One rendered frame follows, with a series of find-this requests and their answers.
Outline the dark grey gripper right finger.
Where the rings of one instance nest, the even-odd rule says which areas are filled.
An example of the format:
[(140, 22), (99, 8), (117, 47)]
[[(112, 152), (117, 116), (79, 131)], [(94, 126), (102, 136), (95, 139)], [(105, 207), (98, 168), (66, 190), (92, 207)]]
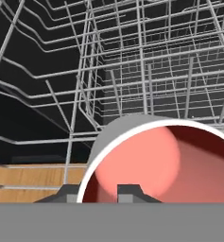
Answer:
[(118, 184), (117, 185), (118, 203), (161, 203), (145, 194), (139, 184)]

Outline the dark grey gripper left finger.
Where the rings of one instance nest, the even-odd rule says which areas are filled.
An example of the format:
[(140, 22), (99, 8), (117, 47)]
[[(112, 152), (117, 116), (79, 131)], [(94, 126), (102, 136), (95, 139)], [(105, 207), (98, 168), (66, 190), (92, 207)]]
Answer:
[(37, 203), (76, 203), (78, 189), (78, 184), (65, 184), (60, 188), (60, 190), (56, 194), (37, 200)]

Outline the grey cup with red inside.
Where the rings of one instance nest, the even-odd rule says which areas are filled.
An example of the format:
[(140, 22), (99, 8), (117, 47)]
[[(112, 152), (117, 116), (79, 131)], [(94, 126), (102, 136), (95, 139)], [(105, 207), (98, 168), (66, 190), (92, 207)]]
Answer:
[(96, 137), (77, 202), (138, 189), (161, 202), (224, 203), (224, 133), (188, 119), (129, 114)]

